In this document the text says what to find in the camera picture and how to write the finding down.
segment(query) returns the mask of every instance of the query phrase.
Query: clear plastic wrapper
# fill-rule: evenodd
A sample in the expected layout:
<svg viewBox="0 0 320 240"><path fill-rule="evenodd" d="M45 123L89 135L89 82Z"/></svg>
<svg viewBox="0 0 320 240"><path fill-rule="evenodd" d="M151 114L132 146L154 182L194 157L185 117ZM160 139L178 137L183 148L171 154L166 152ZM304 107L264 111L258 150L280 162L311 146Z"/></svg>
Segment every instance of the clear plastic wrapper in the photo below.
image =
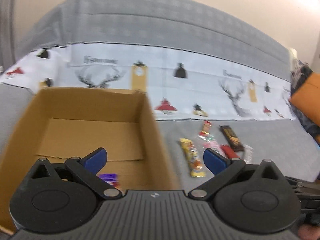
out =
<svg viewBox="0 0 320 240"><path fill-rule="evenodd" d="M210 133L211 126L211 122L204 121L203 127L196 139L198 149L203 153L205 149L211 148L223 157L228 158L226 154L221 150L219 143L214 139L214 136Z"/></svg>
<svg viewBox="0 0 320 240"><path fill-rule="evenodd" d="M246 164L252 164L252 154L253 154L253 148L249 145L244 144L244 154L242 159Z"/></svg>

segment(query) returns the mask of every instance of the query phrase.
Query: open cardboard box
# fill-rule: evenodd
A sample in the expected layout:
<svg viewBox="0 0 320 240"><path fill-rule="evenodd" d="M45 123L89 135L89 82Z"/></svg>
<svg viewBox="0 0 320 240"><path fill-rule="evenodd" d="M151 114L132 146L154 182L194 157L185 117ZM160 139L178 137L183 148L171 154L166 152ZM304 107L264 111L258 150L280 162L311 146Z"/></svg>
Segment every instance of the open cardboard box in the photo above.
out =
<svg viewBox="0 0 320 240"><path fill-rule="evenodd" d="M99 147L108 153L100 173L117 173L123 190L179 187L145 93L45 88L29 104L1 156L2 230L15 231L10 198L38 158L61 163Z"/></svg>

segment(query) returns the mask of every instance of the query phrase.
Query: orange pillow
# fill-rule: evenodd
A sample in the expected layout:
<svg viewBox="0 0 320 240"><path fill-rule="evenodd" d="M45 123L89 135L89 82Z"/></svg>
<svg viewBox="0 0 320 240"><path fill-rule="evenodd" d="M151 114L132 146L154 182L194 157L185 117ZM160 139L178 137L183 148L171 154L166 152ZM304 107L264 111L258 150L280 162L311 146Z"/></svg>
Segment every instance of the orange pillow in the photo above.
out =
<svg viewBox="0 0 320 240"><path fill-rule="evenodd" d="M312 73L289 101L320 126L320 75Z"/></svg>
<svg viewBox="0 0 320 240"><path fill-rule="evenodd" d="M320 134L318 134L316 137L315 137L315 140L317 143L320 143Z"/></svg>

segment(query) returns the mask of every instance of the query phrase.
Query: chocolate bar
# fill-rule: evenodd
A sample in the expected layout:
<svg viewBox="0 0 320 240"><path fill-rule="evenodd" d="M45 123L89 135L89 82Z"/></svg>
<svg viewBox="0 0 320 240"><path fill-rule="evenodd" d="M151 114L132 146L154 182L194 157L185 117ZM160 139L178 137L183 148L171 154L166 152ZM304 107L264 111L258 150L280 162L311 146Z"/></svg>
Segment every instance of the chocolate bar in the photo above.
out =
<svg viewBox="0 0 320 240"><path fill-rule="evenodd" d="M236 136L235 132L232 130L232 128L228 125L223 125L220 126L220 130L227 139L230 147L235 151L235 152L240 152L243 151L243 145L240 142L239 138Z"/></svg>

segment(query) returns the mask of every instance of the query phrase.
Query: blue gripper pad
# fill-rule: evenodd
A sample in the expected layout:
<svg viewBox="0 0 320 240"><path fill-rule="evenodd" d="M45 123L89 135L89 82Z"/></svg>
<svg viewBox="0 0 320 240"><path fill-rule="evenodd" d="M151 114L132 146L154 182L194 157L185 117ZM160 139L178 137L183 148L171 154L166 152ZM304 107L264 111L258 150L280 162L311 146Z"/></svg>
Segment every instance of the blue gripper pad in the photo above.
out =
<svg viewBox="0 0 320 240"><path fill-rule="evenodd" d="M80 160L80 164L93 174L97 174L107 163L107 151L100 147Z"/></svg>
<svg viewBox="0 0 320 240"><path fill-rule="evenodd" d="M230 160L221 156L213 149L205 149L203 153L204 165L214 174L217 175L230 165Z"/></svg>

